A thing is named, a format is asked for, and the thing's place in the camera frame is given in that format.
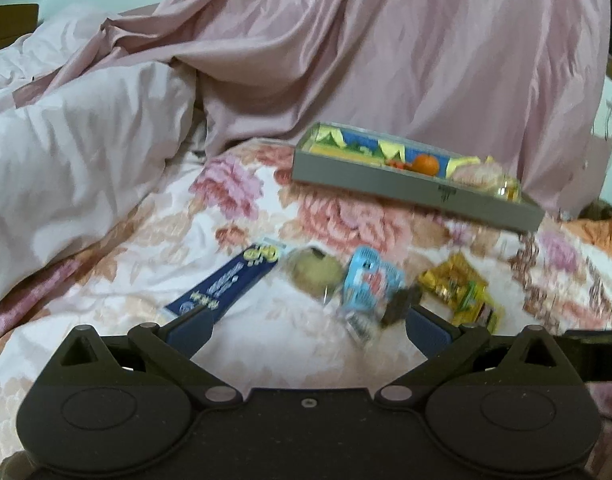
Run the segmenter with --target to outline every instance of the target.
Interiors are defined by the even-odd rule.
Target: candy wrapper
[[[452,253],[441,265],[422,272],[417,281],[453,310],[457,309],[468,283],[474,282],[483,288],[488,286],[488,282],[468,263],[461,252]]]
[[[471,163],[461,163],[468,159],[451,160],[454,170],[451,171],[450,180],[475,187],[510,202],[521,202],[522,188],[519,181],[509,176],[500,164],[491,157],[485,162],[471,160]]]
[[[492,334],[495,333],[502,314],[503,309],[492,301],[486,288],[470,282],[464,289],[451,323],[455,326],[472,323],[487,328]]]
[[[328,303],[346,276],[336,257],[311,246],[291,251],[281,266],[295,287],[322,304]]]
[[[248,289],[276,265],[286,246],[268,238],[252,244],[165,309],[181,316],[199,306],[209,308],[217,322]]]
[[[404,272],[382,261],[376,250],[359,247],[355,251],[343,282],[341,316],[361,346],[378,338],[387,303],[403,286]]]
[[[488,282],[475,270],[463,253],[452,253],[448,260],[417,278],[453,310],[451,323],[474,323],[493,333],[503,316],[487,292]]]

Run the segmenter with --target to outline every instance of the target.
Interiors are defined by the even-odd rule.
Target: bedding
[[[609,25],[609,0],[164,0],[106,20],[15,99],[177,58],[201,73],[208,156],[334,121],[492,155],[556,212],[582,165]]]
[[[162,307],[263,236],[318,245],[348,259],[361,244],[403,267],[410,282],[463,251],[505,307],[499,332],[539,322],[552,333],[612,328],[612,259],[545,219],[516,235],[410,205],[291,180],[293,148],[250,140],[202,164],[182,149],[154,190],[82,264],[0,338],[0,462],[20,448],[14,416],[24,394],[65,335],[92,324],[102,335],[144,321],[163,324]],[[447,317],[430,297],[423,304]],[[215,326],[193,361],[246,395],[252,387],[377,387],[423,357],[399,323],[358,349],[329,308],[271,272]],[[612,392],[602,409],[612,410]],[[598,471],[607,444],[593,455]]]
[[[147,62],[0,113],[0,300],[144,198],[188,134],[194,102],[194,71]]]
[[[112,14],[91,6],[73,5],[39,25],[32,34],[0,50],[0,113],[15,107],[13,92],[50,76],[84,46]]]

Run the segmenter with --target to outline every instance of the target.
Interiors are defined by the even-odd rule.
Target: gray box
[[[354,126],[316,123],[308,129],[295,149],[292,178],[297,182],[340,187],[401,200],[517,232],[537,231],[542,223],[544,210],[526,194],[522,195],[522,202],[509,202],[442,178],[310,153],[308,150],[313,143],[313,136],[322,125],[350,130],[375,140],[390,140],[436,155],[462,156],[421,142],[369,132]]]

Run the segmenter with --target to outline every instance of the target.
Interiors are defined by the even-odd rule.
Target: orange cloth
[[[562,224],[575,236],[612,256],[612,218],[609,220],[573,220]]]

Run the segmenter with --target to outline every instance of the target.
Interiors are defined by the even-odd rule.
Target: yellow wrapper
[[[488,286],[488,282],[468,263],[461,252],[452,253],[441,265],[422,272],[417,281],[452,309],[457,308],[460,298],[471,282],[483,288]]]
[[[459,300],[451,324],[459,326],[474,323],[487,328],[492,334],[495,333],[503,312],[503,309],[492,301],[485,287],[471,282]]]

